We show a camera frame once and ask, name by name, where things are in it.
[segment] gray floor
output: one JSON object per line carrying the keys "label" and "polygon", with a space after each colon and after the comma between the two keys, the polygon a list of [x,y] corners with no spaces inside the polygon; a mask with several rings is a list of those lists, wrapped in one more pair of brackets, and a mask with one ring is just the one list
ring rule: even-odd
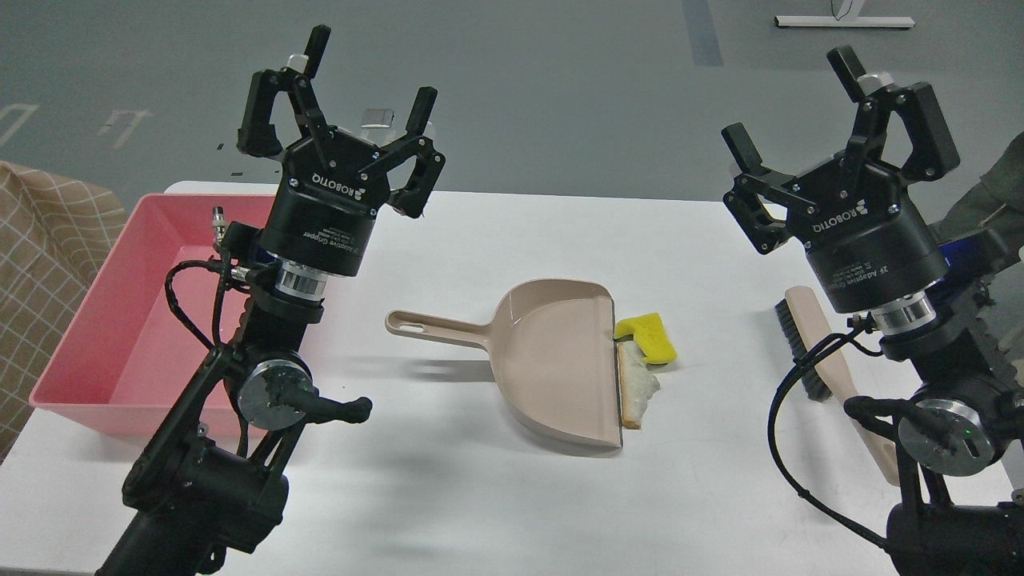
{"label": "gray floor", "polygon": [[[417,87],[438,88],[441,190],[718,200],[731,182],[719,130],[736,121],[769,166],[799,172],[852,127],[824,57],[840,44],[935,86],[963,162],[915,187],[930,221],[1024,129],[1020,1],[867,2],[862,15],[915,18],[902,32],[773,26],[828,14],[827,0],[0,0],[0,159],[128,207],[178,180],[276,181],[276,163],[234,150],[249,79],[319,23],[334,29],[314,83],[330,122],[357,131],[365,110],[394,109],[401,126]],[[294,123],[276,123],[287,143]],[[898,161],[908,146],[893,129]]]}

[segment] white table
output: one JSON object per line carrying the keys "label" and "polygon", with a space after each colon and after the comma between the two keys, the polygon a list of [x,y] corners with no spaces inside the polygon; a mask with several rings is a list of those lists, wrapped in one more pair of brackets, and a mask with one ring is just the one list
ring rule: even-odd
{"label": "white table", "polygon": [[[509,288],[545,277],[603,284],[620,319],[659,312],[680,353],[617,453],[582,455],[523,428],[482,352],[384,330],[392,308],[486,322]],[[718,203],[438,192],[422,220],[382,214],[358,277],[332,280],[302,347],[326,396],[366,395],[373,416],[306,428],[284,523],[219,574],[895,574],[800,500],[768,455],[788,360],[772,307],[796,284],[817,289],[800,246],[758,255]],[[862,393],[919,384],[908,364],[846,356]],[[884,534],[898,490],[838,403],[801,394],[779,420],[792,469]],[[0,466],[0,567],[94,571],[134,515],[120,489],[144,442],[37,410]],[[990,505],[1010,484],[993,466],[950,490]]]}

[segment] pink plastic bin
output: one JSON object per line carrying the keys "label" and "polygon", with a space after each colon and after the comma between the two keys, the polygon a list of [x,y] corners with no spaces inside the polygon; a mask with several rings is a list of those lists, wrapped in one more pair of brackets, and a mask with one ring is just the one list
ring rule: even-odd
{"label": "pink plastic bin", "polygon": [[[184,259],[214,255],[211,213],[262,227],[273,196],[164,195],[143,197],[89,288],[29,402],[113,436],[150,436],[163,421],[206,348],[171,314],[167,272]],[[216,275],[189,269],[177,275],[182,308],[209,337]],[[245,296],[228,294],[221,321],[227,340]],[[239,424],[218,385],[203,421],[210,434],[238,438]]]}

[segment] dustpan handle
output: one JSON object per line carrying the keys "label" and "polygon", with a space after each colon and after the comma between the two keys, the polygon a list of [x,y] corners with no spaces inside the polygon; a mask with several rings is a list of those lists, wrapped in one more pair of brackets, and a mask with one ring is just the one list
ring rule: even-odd
{"label": "dustpan handle", "polygon": [[384,320],[387,331],[410,338],[487,349],[486,326],[396,310]]}

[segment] brown plaid cloth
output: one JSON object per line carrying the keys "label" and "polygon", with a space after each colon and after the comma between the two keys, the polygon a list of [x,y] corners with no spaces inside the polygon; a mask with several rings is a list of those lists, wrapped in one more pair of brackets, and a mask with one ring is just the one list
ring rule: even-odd
{"label": "brown plaid cloth", "polygon": [[0,161],[0,462],[124,223],[111,191]]}

